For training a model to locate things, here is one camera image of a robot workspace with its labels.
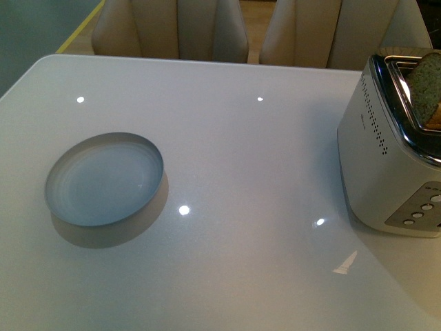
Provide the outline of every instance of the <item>glossy table surface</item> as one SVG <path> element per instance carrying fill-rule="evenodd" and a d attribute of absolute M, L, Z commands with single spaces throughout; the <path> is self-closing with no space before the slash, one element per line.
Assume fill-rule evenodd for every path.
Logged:
<path fill-rule="evenodd" d="M 348 216 L 336 129 L 359 77 L 40 60 L 0 100 L 0 330 L 441 330 L 441 239 Z M 106 132 L 158 147 L 161 188 L 127 221 L 68 225 L 45 179 Z"/>

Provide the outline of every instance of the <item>chair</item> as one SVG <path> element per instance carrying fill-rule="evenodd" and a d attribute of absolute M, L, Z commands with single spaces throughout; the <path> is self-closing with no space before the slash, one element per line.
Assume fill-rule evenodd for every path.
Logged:
<path fill-rule="evenodd" d="M 362 70 L 391 46 L 432 48 L 415 0 L 278 0 L 259 63 Z"/>
<path fill-rule="evenodd" d="M 98 55 L 246 63 L 238 0 L 107 0 L 92 33 Z"/>

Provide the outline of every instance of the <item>cushioned chair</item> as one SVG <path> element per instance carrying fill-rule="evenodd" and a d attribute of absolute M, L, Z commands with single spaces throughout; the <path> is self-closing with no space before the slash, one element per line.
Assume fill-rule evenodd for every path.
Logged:
<path fill-rule="evenodd" d="M 361 70 L 390 46 L 432 48 L 415 0 L 278 0 L 259 62 Z"/>
<path fill-rule="evenodd" d="M 107 0 L 92 34 L 95 54 L 247 62 L 238 0 Z"/>

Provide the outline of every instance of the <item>silver toaster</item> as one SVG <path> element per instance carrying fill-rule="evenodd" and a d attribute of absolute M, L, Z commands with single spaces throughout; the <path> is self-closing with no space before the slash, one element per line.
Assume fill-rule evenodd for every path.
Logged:
<path fill-rule="evenodd" d="M 441 131 L 419 123 L 406 76 L 417 57 L 372 56 L 338 126 L 351 214 L 380 231 L 441 235 Z"/>

